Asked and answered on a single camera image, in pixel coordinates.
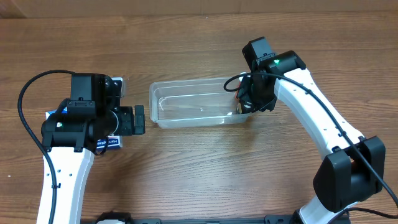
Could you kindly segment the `dark bottle white cap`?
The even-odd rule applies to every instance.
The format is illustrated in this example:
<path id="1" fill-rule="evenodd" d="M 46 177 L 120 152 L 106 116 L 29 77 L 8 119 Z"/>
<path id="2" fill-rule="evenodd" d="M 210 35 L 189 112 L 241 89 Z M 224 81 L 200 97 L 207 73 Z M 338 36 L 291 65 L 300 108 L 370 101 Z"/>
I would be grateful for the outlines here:
<path id="1" fill-rule="evenodd" d="M 251 112 L 251 105 L 247 104 L 245 101 L 240 101 L 237 105 L 237 112 L 239 114 L 248 114 Z"/>

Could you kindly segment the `white Hansaplast plaster box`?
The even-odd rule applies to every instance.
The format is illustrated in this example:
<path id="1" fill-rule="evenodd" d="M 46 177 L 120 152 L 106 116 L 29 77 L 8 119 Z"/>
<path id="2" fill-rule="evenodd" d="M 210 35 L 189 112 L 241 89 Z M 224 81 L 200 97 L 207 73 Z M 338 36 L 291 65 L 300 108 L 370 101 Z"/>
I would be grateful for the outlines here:
<path id="1" fill-rule="evenodd" d="M 124 97 L 125 93 L 125 83 L 123 78 L 121 77 L 113 77 L 112 80 L 114 82 L 114 86 L 117 88 L 116 105 L 120 106 L 121 98 Z M 110 135 L 108 136 L 108 141 L 105 139 L 98 140 L 96 153 L 100 154 L 103 151 L 106 143 L 108 143 L 108 146 L 106 148 L 107 150 L 120 149 L 123 146 L 123 138 L 122 136 Z"/>

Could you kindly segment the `orange bottle white cap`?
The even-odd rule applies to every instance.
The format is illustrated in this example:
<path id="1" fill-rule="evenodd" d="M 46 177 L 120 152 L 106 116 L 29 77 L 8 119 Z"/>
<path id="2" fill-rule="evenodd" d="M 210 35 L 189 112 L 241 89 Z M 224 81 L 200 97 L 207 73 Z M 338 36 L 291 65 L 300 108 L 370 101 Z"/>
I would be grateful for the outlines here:
<path id="1" fill-rule="evenodd" d="M 236 94 L 235 94 L 235 97 L 236 97 L 237 100 L 239 100 L 240 97 L 241 97 L 241 90 L 243 89 L 241 85 L 242 85 L 242 82 L 245 81 L 245 74 L 246 74 L 246 72 L 241 72 L 242 76 L 238 78 L 238 80 L 239 80 L 239 85 L 238 85 L 239 90 L 237 90 Z"/>

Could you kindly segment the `blue yellow VapoDrops box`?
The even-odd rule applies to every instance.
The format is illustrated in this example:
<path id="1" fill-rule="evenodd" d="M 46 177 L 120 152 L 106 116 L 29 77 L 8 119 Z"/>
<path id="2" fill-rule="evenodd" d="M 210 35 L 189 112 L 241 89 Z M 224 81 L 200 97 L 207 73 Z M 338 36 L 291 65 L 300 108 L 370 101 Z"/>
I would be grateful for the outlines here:
<path id="1" fill-rule="evenodd" d="M 67 108 L 64 108 L 61 111 L 57 111 L 57 110 L 51 110 L 51 111 L 47 111 L 45 113 L 45 119 L 48 120 L 50 118 L 52 119 L 63 119 L 65 117 L 65 115 L 67 114 Z"/>

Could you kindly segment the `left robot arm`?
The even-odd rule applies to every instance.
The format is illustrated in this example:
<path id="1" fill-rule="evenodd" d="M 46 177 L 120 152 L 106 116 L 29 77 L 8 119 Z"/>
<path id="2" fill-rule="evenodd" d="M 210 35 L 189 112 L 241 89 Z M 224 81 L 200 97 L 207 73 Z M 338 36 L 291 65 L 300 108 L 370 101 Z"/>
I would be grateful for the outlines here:
<path id="1" fill-rule="evenodd" d="M 72 75 L 71 94 L 41 128 L 52 164 L 44 165 L 37 223 L 79 223 L 97 143 L 145 133 L 142 105 L 121 106 L 125 83 L 94 73 Z"/>

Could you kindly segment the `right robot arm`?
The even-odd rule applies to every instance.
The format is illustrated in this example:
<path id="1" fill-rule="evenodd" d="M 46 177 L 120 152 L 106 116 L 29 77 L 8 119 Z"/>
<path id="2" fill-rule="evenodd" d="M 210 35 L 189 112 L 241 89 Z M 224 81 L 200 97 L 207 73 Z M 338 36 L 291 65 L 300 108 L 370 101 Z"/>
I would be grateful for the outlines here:
<path id="1" fill-rule="evenodd" d="M 241 114 L 287 105 L 313 139 L 322 159 L 314 179 L 314 198 L 297 210 L 292 223 L 333 223 L 358 202 L 382 190 L 386 148 L 376 136 L 352 127 L 316 86 L 294 52 L 275 53 L 264 37 L 242 49 L 250 75 L 236 94 Z"/>

